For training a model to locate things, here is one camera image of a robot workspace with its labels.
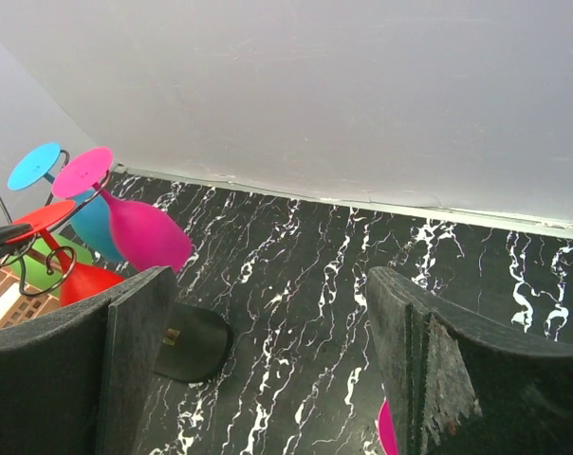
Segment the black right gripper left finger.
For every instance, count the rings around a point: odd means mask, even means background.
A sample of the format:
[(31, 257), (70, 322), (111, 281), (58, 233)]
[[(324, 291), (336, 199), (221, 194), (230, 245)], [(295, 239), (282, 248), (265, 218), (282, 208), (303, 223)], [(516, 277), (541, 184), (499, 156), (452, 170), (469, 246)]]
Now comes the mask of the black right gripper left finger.
[(153, 267), (0, 330), (0, 454), (131, 454), (176, 277)]

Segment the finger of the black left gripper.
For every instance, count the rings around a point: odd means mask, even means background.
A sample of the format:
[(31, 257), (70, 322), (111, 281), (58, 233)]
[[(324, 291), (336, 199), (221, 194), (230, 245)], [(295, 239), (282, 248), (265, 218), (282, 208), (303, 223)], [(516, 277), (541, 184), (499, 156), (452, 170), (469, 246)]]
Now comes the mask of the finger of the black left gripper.
[(12, 254), (22, 244), (22, 241), (13, 243), (12, 240), (22, 235), (28, 237), (31, 232), (30, 224), (11, 224), (0, 227), (0, 256)]

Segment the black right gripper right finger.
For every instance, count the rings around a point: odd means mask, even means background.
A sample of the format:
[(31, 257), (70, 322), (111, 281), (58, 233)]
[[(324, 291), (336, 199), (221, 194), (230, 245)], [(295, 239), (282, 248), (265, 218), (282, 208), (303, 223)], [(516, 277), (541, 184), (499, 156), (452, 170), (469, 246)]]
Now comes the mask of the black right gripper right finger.
[(386, 266), (366, 284), (393, 454), (573, 454), (573, 345), (527, 335)]

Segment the red plastic wine glass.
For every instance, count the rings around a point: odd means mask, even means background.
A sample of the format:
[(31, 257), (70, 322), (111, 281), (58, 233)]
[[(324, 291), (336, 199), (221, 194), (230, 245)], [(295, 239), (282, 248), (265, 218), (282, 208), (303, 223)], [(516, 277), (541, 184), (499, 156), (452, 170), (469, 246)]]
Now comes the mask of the red plastic wine glass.
[(35, 210), (13, 222), (11, 225), (29, 225), (26, 232), (8, 240), (9, 244), (28, 240), (39, 235), (50, 248), (46, 256), (46, 265), (51, 269), (55, 257), (63, 272), (60, 288), (60, 304), (65, 307), (80, 300), (93, 297), (121, 283), (124, 278), (110, 270), (83, 264), (78, 261), (77, 253), (69, 246), (60, 246), (50, 234), (49, 228), (71, 215), (77, 204), (64, 200)]

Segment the blue plastic wine glass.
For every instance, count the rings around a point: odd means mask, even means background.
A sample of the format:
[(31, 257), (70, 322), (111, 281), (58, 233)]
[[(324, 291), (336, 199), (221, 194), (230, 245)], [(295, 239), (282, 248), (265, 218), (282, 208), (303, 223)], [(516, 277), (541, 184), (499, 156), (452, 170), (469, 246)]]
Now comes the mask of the blue plastic wine glass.
[[(33, 149), (13, 168), (8, 178), (8, 188), (11, 191), (21, 191), (42, 179), (53, 183), (55, 177), (50, 171), (60, 155), (65, 156), (63, 166), (67, 165), (69, 152), (63, 150), (57, 142), (48, 142)], [(70, 225), (87, 246), (106, 260), (116, 263), (123, 261), (111, 236), (109, 208), (100, 196), (79, 210), (70, 219)]]

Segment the magenta plastic wine glass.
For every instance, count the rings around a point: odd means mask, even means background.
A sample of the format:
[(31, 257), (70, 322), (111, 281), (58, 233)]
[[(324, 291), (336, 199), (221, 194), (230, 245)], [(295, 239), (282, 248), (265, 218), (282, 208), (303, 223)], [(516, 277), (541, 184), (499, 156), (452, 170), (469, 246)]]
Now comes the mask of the magenta plastic wine glass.
[(56, 176), (51, 191), (63, 199), (94, 189), (109, 208), (109, 226), (121, 256), (137, 271), (168, 266), (179, 272), (192, 254), (191, 238), (161, 209), (140, 201), (123, 200), (102, 187), (114, 161), (108, 147), (77, 156)]

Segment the metal wine glass rack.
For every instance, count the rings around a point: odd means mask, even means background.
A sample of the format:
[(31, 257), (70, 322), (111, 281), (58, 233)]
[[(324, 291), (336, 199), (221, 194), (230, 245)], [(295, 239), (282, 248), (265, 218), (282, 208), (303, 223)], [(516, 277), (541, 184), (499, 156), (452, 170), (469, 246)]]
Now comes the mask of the metal wine glass rack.
[[(101, 180), (101, 185), (106, 190), (109, 180), (110, 172)], [(69, 221), (97, 196), (95, 190), (90, 188), (70, 198), (57, 197), (57, 202), (72, 200), (76, 202), (77, 207), (65, 221), (60, 221), (55, 225)], [(21, 261), (26, 255), (33, 256), (35, 253), (32, 245), (37, 239), (42, 238), (36, 235), (28, 240), (22, 240), (22, 244), (12, 254), (0, 256), (0, 268), (2, 261), (6, 259), (14, 258)], [(51, 271), (46, 265), (46, 256), (41, 257), (40, 260), (45, 264), (47, 273), (53, 273), (55, 270), (61, 272), (60, 279), (54, 284), (55, 287), (59, 288), (63, 281), (60, 264), (53, 257)], [(188, 384), (208, 381), (223, 368), (229, 356), (231, 345), (231, 327), (218, 314), (208, 309), (178, 303), (172, 308), (168, 317), (155, 371), (167, 378)]]

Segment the peach plastic basket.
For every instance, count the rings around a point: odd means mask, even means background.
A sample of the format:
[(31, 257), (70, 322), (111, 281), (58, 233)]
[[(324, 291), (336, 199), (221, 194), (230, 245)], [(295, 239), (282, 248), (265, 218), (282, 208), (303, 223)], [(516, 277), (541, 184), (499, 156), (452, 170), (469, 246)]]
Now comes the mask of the peach plastic basket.
[(44, 294), (28, 298), (19, 292), (19, 278), (10, 270), (0, 270), (0, 330), (38, 318), (60, 308), (57, 297)]

